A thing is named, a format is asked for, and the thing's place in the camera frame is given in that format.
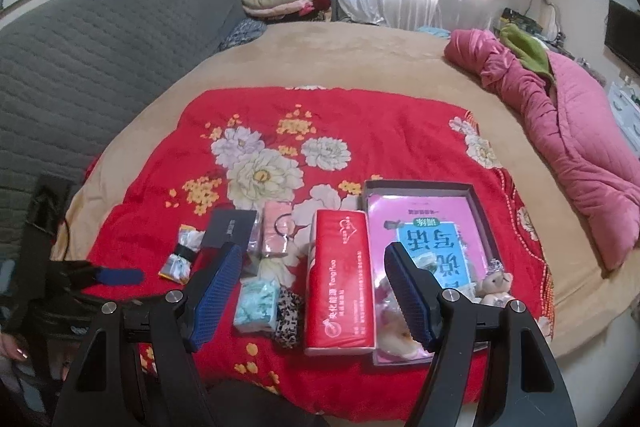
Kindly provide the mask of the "person's hand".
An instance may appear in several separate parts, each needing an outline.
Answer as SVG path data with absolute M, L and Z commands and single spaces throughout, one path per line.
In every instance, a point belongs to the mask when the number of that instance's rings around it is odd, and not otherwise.
M 18 344 L 13 336 L 6 333 L 0 334 L 0 355 L 3 358 L 19 362 L 28 360 L 27 352 Z

